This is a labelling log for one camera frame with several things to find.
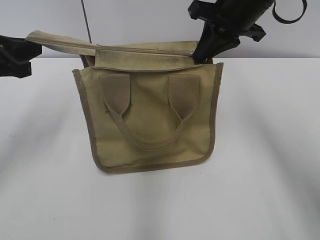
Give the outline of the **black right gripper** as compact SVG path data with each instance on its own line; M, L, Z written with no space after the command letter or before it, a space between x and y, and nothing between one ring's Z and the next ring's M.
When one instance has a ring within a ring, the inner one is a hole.
M256 21L266 12L264 0L194 0L188 13L204 24L196 49L192 54L195 63L205 63L214 56L236 48L238 36L247 36L259 42L266 32Z

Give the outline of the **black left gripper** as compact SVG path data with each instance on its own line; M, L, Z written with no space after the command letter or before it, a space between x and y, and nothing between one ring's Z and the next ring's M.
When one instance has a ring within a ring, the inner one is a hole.
M32 75L30 60L41 55L43 46L41 44L25 40L23 47L23 62L18 60L15 47L23 42L23 38L0 36L0 76L25 78Z

